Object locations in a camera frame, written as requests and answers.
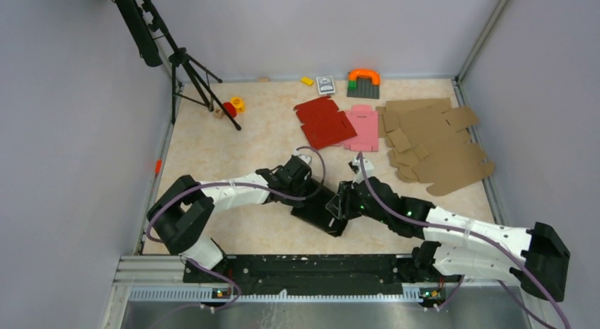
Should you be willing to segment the black corrugated paper box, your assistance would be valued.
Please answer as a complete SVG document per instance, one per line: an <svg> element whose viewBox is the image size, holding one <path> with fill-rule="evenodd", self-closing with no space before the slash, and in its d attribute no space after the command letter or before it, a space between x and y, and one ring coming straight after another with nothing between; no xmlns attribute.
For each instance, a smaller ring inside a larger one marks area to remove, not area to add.
<svg viewBox="0 0 600 329"><path fill-rule="evenodd" d="M301 207L292 208L290 214L332 237L339 237L345 230L348 221L340 220L326 209L326 204L334 198L335 193L324 187L311 199L304 201Z"/></svg>

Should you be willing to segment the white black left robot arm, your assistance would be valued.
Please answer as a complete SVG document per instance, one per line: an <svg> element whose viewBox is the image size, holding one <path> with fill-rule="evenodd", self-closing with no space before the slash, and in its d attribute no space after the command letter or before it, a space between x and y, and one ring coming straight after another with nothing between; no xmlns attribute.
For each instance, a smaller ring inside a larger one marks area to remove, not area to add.
<svg viewBox="0 0 600 329"><path fill-rule="evenodd" d="M309 196L310 163L309 155L293 154L283 166L229 180L202 183L181 176L148 211L149 229L170 254L195 261L204 277L218 282L226 275L227 264L221 248L202 234L210 216L251 204L300 207Z"/></svg>

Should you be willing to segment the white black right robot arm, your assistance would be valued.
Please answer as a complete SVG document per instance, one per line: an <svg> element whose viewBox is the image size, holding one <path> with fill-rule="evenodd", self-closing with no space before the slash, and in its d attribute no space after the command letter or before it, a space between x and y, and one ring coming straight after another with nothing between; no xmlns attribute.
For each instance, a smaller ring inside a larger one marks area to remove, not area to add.
<svg viewBox="0 0 600 329"><path fill-rule="evenodd" d="M400 196L378 178L342 181L326 208L335 218L369 217L394 233L423 241L414 249L415 272L424 281L464 275L517 283L532 296L565 298L570 251L556 230L541 222L518 228L450 212Z"/></svg>

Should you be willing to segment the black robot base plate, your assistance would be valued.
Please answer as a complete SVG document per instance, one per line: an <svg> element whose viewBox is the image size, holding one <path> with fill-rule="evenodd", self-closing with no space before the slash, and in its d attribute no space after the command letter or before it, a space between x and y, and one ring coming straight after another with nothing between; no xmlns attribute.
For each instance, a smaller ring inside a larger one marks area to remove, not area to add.
<svg viewBox="0 0 600 329"><path fill-rule="evenodd" d="M369 296L401 294L404 285L457 282L431 268L419 268L409 255L230 255L214 275L186 263L184 283L217 283L225 276L244 295Z"/></svg>

